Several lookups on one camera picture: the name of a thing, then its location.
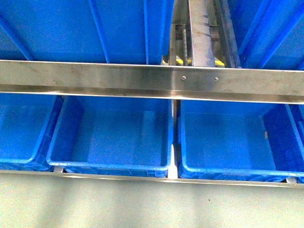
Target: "metal rack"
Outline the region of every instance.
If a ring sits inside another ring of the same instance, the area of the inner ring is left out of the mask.
[[[231,21],[227,19],[226,4],[226,0],[214,0],[225,63],[231,68],[214,67],[204,1],[189,0],[187,3],[184,0],[176,0],[168,56],[170,66],[0,60],[0,92],[304,103],[303,71],[236,68],[239,66],[239,59],[231,31]],[[177,55],[182,55],[184,66],[175,66]],[[303,184],[297,184],[292,178],[287,179],[286,183],[179,179],[176,161],[169,170],[168,178],[73,174],[64,173],[59,167],[56,167],[54,172],[0,171],[0,173],[304,188]]]

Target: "blue plastic bin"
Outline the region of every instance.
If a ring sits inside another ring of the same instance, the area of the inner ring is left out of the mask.
[[[0,169],[49,171],[48,147],[60,96],[0,94]]]
[[[302,0],[228,0],[243,68],[304,69]]]
[[[304,147],[288,105],[181,101],[179,123],[182,178],[304,177]]]
[[[290,105],[296,127],[299,131],[302,142],[304,143],[304,105]],[[304,177],[299,177],[298,182],[304,183]]]
[[[160,64],[174,0],[0,1],[0,58]]]
[[[171,159],[171,100],[70,96],[47,162],[67,172],[165,177]]]

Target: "green floor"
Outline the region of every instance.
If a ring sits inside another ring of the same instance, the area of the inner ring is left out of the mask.
[[[0,174],[1,228],[290,228],[303,205],[303,189]]]

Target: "stainless steel rail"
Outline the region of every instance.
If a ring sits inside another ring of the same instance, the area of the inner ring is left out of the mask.
[[[0,61],[0,92],[303,103],[304,72]]]
[[[64,172],[36,172],[36,171],[6,171],[0,170],[0,173],[7,174],[24,174],[24,175],[46,175],[66,178],[90,178],[101,180],[121,180],[121,181],[152,181],[152,182],[170,182],[170,183],[191,183],[191,184],[219,184],[219,185],[243,185],[243,186],[260,186],[260,187],[287,187],[287,188],[304,188],[304,184],[297,183],[276,183],[276,182],[257,182],[257,181],[234,181],[234,180],[193,180],[193,179],[170,179],[170,178],[153,178],[153,177],[129,177],[129,176],[110,176],[94,174],[77,174]]]

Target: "metal beam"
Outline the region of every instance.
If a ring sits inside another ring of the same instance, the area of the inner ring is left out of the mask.
[[[176,65],[176,33],[175,25],[171,25],[170,44],[169,44],[169,65]]]
[[[188,0],[192,43],[192,65],[215,67],[205,0]]]
[[[304,72],[0,61],[0,92],[304,103]]]
[[[227,0],[213,0],[213,3],[226,61],[225,66],[229,68],[241,67],[228,2]]]
[[[188,3],[186,0],[175,0],[172,24],[186,25],[189,22]]]
[[[194,180],[181,178],[151,178],[151,177],[129,177],[129,176],[111,176],[111,175],[94,175],[94,174],[78,174],[78,173],[62,173],[62,172],[37,172],[37,171],[14,171],[0,170],[0,173],[6,174],[22,174],[22,175],[44,175],[66,178],[89,178],[101,180],[119,180],[119,181],[152,181],[152,182],[168,182],[168,183],[188,183],[188,184],[217,184],[217,185],[243,185],[257,187],[285,187],[285,188],[304,188],[304,184],[297,183],[277,183],[277,182],[257,182],[257,181],[238,181],[238,180]]]

